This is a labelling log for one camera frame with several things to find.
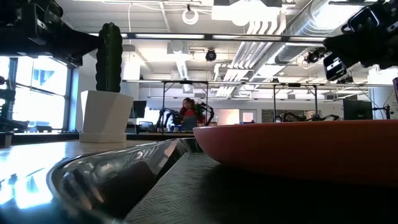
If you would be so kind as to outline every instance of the woman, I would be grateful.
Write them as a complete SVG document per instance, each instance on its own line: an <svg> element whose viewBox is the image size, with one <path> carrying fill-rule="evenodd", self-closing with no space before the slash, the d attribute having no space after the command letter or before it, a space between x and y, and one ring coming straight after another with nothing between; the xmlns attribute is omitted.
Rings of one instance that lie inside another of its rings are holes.
<svg viewBox="0 0 398 224"><path fill-rule="evenodd" d="M197 127L198 122L203 122L203 115L197 114L195 101L191 98L185 98L182 101L180 116L182 118L182 126L185 131L192 131L194 127Z"/></svg>

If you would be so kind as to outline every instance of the security camera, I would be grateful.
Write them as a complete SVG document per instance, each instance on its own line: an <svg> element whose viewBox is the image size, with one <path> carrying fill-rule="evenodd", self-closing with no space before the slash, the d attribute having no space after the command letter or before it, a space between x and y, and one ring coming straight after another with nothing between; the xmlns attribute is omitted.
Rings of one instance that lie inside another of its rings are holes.
<svg viewBox="0 0 398 224"><path fill-rule="evenodd" d="M212 61L216 60L216 58L217 58L217 54L214 51L214 49L208 49L207 53L206 53L206 61L212 62Z"/></svg>

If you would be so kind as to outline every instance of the textured mat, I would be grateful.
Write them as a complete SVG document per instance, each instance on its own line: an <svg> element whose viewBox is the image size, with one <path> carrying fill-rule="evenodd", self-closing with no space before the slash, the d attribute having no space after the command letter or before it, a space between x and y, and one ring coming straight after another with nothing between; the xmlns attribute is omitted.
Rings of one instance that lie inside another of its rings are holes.
<svg viewBox="0 0 398 224"><path fill-rule="evenodd" d="M398 223L397 189L285 179L188 153L128 223Z"/></svg>

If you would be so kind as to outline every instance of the red bowl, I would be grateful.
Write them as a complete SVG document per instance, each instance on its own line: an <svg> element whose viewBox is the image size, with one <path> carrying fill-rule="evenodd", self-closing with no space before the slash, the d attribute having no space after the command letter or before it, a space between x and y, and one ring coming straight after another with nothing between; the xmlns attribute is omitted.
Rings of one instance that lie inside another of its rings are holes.
<svg viewBox="0 0 398 224"><path fill-rule="evenodd" d="M398 185L398 120L237 124L194 128L229 166L298 179Z"/></svg>

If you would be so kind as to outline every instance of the white planter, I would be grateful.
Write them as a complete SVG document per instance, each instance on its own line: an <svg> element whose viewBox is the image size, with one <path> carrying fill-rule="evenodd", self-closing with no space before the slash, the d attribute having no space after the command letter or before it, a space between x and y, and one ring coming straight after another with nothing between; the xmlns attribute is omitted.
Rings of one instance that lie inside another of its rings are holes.
<svg viewBox="0 0 398 224"><path fill-rule="evenodd" d="M81 93L83 131L80 142L124 142L134 98L107 91Z"/></svg>

